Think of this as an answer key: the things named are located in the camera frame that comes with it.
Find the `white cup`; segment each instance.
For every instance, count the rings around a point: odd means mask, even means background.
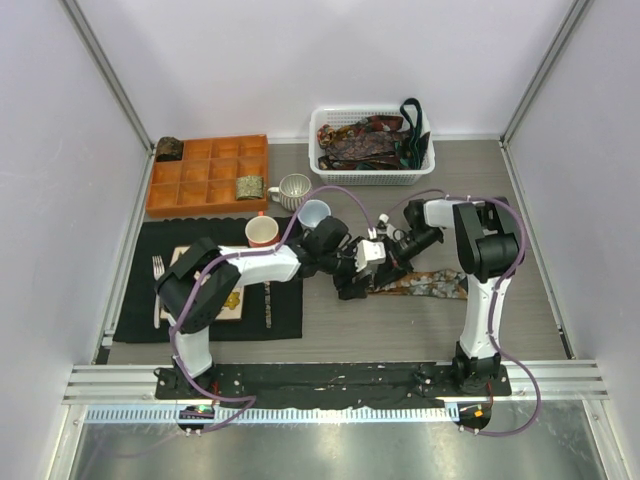
[[[244,234],[247,236],[251,247],[268,247],[280,241],[278,223],[266,215],[260,215],[249,220],[246,227],[244,227]]]
[[[301,173],[292,173],[282,179],[280,186],[268,189],[267,194],[274,202],[295,212],[310,191],[311,180]]]
[[[313,230],[326,217],[331,215],[331,208],[322,200],[308,200],[298,213],[298,221],[307,230]]]

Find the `metal plate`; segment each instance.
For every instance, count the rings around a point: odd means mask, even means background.
[[[489,427],[517,427],[532,409],[532,402],[497,403]],[[166,424],[86,425],[71,478],[606,478],[579,401],[545,402],[538,422],[508,439],[460,433],[450,423],[238,425],[189,438],[176,431]],[[164,440],[137,458],[114,457]]]
[[[85,424],[169,424],[179,419],[184,405],[94,405],[88,408]],[[216,407],[216,419],[184,420],[181,424],[206,424],[221,422],[236,410]],[[235,420],[242,425],[323,424],[323,423],[405,423],[448,422],[458,420],[458,405],[445,408],[420,408],[407,410],[374,410],[372,408],[347,408],[344,410],[297,410],[285,408],[267,410],[252,408]]]

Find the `white mug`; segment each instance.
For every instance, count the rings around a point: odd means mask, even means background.
[[[282,179],[280,186],[267,190],[267,194],[286,210],[295,212],[310,191],[311,180],[300,173],[292,173]]]

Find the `white basket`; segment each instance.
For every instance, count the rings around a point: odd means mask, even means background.
[[[417,118],[415,107],[409,105],[406,110],[415,124]],[[427,153],[420,170],[321,170],[318,167],[318,158],[324,155],[324,150],[318,144],[316,137],[318,129],[325,124],[334,128],[353,125],[372,115],[401,115],[400,107],[397,105],[322,107],[313,112],[309,123],[309,162],[311,170],[317,173],[324,183],[330,185],[413,185],[424,175],[433,172],[433,169],[436,168],[436,155],[431,137],[429,137]],[[408,129],[409,125],[406,121],[404,123],[403,129]],[[431,131],[431,126],[423,111],[422,134],[429,131]]]

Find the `fork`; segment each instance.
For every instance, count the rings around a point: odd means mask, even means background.
[[[151,257],[151,261],[153,262],[153,278],[158,280],[162,275],[164,275],[164,263],[162,262],[162,257],[160,255],[154,255]],[[160,297],[156,295],[156,304],[153,307],[153,326],[158,329],[160,328]]]

